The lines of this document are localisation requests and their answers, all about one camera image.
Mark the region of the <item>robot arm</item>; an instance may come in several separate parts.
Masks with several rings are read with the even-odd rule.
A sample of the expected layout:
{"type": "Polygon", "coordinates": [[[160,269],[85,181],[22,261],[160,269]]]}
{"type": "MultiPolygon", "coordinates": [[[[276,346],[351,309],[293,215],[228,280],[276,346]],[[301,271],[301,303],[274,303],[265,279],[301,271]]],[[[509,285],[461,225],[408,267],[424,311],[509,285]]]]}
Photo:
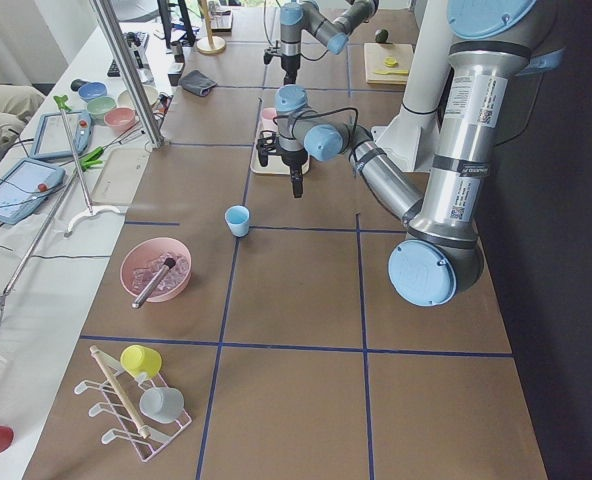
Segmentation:
{"type": "Polygon", "coordinates": [[[275,96],[276,132],[260,139],[260,157],[277,153],[300,197],[309,158],[346,154],[372,194],[405,226],[388,273],[408,302],[450,301],[480,277],[484,260],[473,216],[510,80],[561,61],[558,1],[431,1],[426,5],[398,115],[373,135],[357,121],[338,123],[315,111],[296,82],[301,37],[339,53],[372,18],[374,1],[353,1],[334,20],[312,1],[280,10],[274,54],[285,73],[275,96]]]}
{"type": "Polygon", "coordinates": [[[290,1],[280,8],[279,54],[284,71],[283,84],[295,84],[301,64],[301,37],[309,33],[327,51],[339,54],[349,41],[349,36],[361,24],[371,19],[379,2],[348,1],[350,7],[335,20],[330,21],[315,1],[290,1]]]}

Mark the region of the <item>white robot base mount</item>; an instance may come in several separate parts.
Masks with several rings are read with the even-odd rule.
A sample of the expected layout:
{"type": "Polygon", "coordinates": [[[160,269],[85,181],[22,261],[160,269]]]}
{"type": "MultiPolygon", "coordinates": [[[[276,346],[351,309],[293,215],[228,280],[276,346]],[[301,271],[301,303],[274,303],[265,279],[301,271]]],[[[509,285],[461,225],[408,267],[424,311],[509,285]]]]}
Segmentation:
{"type": "Polygon", "coordinates": [[[400,111],[388,125],[372,128],[377,145],[403,172],[429,170],[437,148],[437,111],[450,73],[453,39],[447,4],[427,2],[400,111]]]}

